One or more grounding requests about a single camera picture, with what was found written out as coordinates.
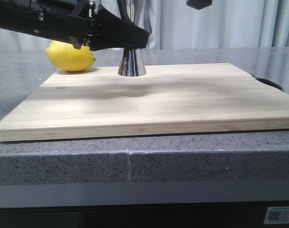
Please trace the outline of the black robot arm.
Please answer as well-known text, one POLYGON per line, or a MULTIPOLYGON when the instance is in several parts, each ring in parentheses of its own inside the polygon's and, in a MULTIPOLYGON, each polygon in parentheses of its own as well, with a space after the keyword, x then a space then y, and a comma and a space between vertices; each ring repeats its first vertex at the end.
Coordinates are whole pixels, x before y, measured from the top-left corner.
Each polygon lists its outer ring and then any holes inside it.
POLYGON ((0 0, 0 29, 91 51, 145 48, 149 33, 93 0, 0 0))

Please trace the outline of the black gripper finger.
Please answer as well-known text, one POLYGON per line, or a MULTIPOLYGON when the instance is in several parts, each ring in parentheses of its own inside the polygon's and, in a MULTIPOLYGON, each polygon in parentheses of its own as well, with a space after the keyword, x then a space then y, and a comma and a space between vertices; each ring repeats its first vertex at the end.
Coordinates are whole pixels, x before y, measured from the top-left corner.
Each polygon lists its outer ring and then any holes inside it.
POLYGON ((201 10, 206 7, 211 6, 213 3, 212 0, 187 0, 186 5, 192 7, 196 10, 201 10))

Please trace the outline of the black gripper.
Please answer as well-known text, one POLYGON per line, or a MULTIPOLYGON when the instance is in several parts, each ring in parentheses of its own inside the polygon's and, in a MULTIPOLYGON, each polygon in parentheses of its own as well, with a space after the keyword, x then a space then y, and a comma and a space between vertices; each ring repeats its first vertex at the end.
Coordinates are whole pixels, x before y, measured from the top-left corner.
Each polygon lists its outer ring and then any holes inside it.
POLYGON ((72 44, 89 46, 91 51, 108 48, 145 48, 149 33, 138 27, 128 14, 127 5, 118 5, 120 17, 103 5, 97 12, 93 0, 32 0, 28 19, 32 35, 72 44))

